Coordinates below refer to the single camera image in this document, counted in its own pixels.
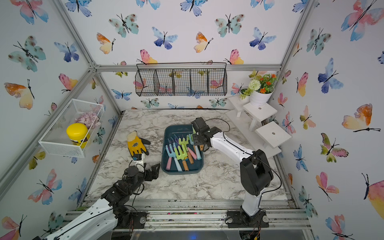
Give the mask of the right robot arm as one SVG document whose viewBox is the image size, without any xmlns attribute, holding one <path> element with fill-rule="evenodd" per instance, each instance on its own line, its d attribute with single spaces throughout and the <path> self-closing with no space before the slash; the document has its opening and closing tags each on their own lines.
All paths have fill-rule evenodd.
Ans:
<svg viewBox="0 0 384 240">
<path fill-rule="evenodd" d="M 225 222 L 228 227 L 268 228 L 267 213 L 260 205 L 262 194 L 267 192 L 274 176 L 265 152 L 245 148 L 227 137 L 219 128 L 210 128 L 203 118 L 196 118 L 192 127 L 195 131 L 194 145 L 219 150 L 240 166 L 241 184 L 246 193 L 240 209 L 227 212 Z"/>
</svg>

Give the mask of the green rake wooden handle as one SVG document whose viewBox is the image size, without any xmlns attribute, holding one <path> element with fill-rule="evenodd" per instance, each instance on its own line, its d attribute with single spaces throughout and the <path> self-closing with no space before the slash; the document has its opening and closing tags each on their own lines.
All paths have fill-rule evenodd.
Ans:
<svg viewBox="0 0 384 240">
<path fill-rule="evenodd" d="M 187 164 L 188 154 L 184 145 L 179 145 L 174 148 L 175 154 L 178 160 L 182 160 L 183 167 L 185 171 L 189 171 L 189 167 Z"/>
<path fill-rule="evenodd" d="M 204 151 L 204 147 L 206 145 L 206 137 L 202 130 L 197 130 L 197 127 L 193 126 L 193 142 L 195 146 L 199 147 L 200 151 Z"/>
</svg>

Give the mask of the green fork wooden handle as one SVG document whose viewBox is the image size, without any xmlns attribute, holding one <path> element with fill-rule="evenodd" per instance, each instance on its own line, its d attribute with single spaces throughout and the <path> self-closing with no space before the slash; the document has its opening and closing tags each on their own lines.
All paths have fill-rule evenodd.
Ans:
<svg viewBox="0 0 384 240">
<path fill-rule="evenodd" d="M 186 138 L 183 137 L 182 139 L 179 138 L 179 144 L 185 147 L 185 149 L 186 149 L 185 152 L 188 155 L 188 159 L 189 159 L 190 163 L 193 164 L 194 163 L 194 159 L 193 159 L 193 157 L 192 157 L 192 155 L 191 155 L 191 153 L 189 151 L 188 143 L 189 143 L 188 137 L 186 137 Z"/>
</svg>

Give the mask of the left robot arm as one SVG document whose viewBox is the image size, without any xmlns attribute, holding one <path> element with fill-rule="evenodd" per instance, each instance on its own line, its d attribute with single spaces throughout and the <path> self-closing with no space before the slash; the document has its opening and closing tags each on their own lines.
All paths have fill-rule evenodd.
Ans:
<svg viewBox="0 0 384 240">
<path fill-rule="evenodd" d="M 141 230 L 147 222 L 147 212 L 127 204 L 132 195 L 139 194 L 144 182 L 159 177 L 160 164 L 139 171 L 137 166 L 125 169 L 122 178 L 106 190 L 100 199 L 63 228 L 35 240 L 97 240 L 114 229 Z"/>
</svg>

